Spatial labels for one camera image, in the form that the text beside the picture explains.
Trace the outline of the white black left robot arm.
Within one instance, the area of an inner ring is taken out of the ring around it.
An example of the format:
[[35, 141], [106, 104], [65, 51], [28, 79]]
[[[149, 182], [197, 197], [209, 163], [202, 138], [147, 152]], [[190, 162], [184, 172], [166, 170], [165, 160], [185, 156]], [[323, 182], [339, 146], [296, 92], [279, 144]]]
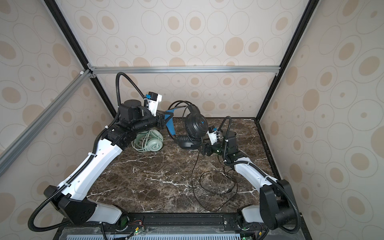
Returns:
[[[121, 102], [120, 78], [126, 78], [143, 98]], [[116, 75], [116, 95], [118, 112], [113, 121], [96, 137], [93, 149], [77, 169], [58, 186], [48, 186], [44, 200], [31, 214], [28, 228], [33, 232], [47, 232], [68, 225], [82, 225], [98, 222], [115, 225], [117, 230], [124, 230], [129, 217], [120, 207], [91, 201], [87, 194], [107, 166], [125, 150], [137, 135], [155, 127], [164, 126], [164, 117], [157, 108], [162, 96], [149, 92], [144, 95], [132, 79], [123, 72]], [[35, 219], [40, 211], [51, 203], [66, 221], [60, 224], [38, 227]]]

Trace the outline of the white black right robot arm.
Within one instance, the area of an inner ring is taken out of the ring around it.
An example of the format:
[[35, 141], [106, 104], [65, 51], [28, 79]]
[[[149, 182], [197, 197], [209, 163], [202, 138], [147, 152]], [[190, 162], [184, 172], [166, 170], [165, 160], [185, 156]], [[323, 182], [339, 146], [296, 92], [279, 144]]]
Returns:
[[228, 127], [208, 125], [203, 116], [198, 116], [196, 129], [200, 137], [210, 138], [204, 143], [203, 153], [207, 156], [217, 154], [225, 166], [242, 175], [259, 192], [259, 204], [240, 209], [241, 228], [249, 228], [253, 223], [264, 224], [270, 230], [281, 229], [289, 234], [297, 233], [302, 225], [300, 211], [291, 185], [285, 180], [277, 180], [256, 166], [237, 145], [236, 133]]

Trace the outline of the mint green headphones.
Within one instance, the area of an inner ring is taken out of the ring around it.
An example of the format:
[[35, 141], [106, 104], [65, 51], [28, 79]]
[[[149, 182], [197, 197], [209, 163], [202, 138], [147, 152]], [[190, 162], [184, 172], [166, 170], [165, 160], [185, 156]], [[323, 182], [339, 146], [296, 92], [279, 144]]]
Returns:
[[131, 142], [137, 152], [157, 152], [163, 148], [164, 137], [155, 130], [141, 132]]

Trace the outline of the black blue headphones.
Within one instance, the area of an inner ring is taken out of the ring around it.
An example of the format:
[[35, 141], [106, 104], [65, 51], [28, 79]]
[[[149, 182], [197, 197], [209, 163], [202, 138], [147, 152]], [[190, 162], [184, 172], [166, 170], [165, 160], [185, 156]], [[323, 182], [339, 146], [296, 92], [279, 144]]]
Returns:
[[[174, 111], [179, 108], [184, 108], [182, 119], [186, 135], [176, 134], [173, 116]], [[202, 146], [203, 138], [207, 134], [209, 126], [196, 105], [189, 101], [175, 101], [169, 106], [165, 117], [168, 133], [181, 149], [198, 150]]]

